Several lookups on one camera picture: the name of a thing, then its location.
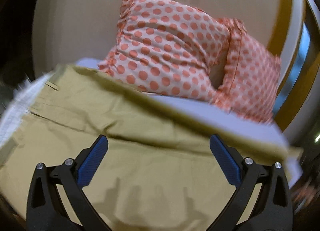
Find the left polka dot pillow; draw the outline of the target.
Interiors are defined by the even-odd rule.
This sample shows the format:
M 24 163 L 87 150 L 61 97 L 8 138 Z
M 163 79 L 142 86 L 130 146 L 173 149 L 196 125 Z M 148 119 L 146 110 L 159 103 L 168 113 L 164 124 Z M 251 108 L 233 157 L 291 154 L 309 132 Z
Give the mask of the left polka dot pillow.
M 228 47 L 228 28 L 175 0 L 122 0 L 115 46 L 99 69 L 146 93 L 209 102 L 210 69 Z

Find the khaki pants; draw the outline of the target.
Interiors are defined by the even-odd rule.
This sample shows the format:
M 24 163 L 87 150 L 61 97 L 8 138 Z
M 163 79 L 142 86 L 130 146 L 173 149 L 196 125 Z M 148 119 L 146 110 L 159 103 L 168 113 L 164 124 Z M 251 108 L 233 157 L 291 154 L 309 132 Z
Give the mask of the khaki pants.
M 211 135 L 266 165 L 297 156 L 269 125 L 238 119 L 244 130 L 236 133 L 205 122 L 217 118 L 214 107 L 193 101 L 189 116 L 183 103 L 61 67 L 16 100 L 24 115 L 1 147 L 1 193 L 25 217 L 37 163 L 60 164 L 103 134 L 109 150 L 84 192 L 112 229 L 205 230 L 234 191 L 210 151 Z

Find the right polka dot pillow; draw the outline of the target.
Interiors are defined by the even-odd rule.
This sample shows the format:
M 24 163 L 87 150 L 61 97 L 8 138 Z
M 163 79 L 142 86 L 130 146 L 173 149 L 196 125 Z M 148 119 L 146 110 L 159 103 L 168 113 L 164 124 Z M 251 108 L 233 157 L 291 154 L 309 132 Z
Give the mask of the right polka dot pillow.
M 210 103 L 257 123 L 273 122 L 281 59 L 248 34 L 238 19 L 221 18 L 230 31 L 222 84 Z

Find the polka dot pillow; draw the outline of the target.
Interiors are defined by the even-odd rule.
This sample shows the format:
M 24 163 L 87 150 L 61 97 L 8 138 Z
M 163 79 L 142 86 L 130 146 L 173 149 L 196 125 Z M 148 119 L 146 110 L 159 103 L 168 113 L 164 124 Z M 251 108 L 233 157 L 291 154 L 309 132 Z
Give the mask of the polka dot pillow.
M 99 69 L 146 93 L 209 102 L 210 69 L 228 47 L 228 28 L 175 0 L 122 0 L 115 46 Z
M 273 122 L 281 59 L 248 34 L 238 19 L 221 18 L 230 31 L 222 84 L 210 103 L 257 123 Z

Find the frosted glass window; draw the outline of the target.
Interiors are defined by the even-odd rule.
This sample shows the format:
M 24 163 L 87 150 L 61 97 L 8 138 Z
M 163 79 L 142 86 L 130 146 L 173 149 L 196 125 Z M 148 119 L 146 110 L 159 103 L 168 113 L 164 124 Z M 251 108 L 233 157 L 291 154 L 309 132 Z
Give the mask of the frosted glass window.
M 293 55 L 293 61 L 290 63 L 289 72 L 286 74 L 283 86 L 276 98 L 273 109 L 274 117 L 279 113 L 280 108 L 289 97 L 290 92 L 293 90 L 293 87 L 298 80 L 310 48 L 310 41 L 311 36 L 308 27 L 306 26 L 306 23 L 303 22 L 298 45 Z

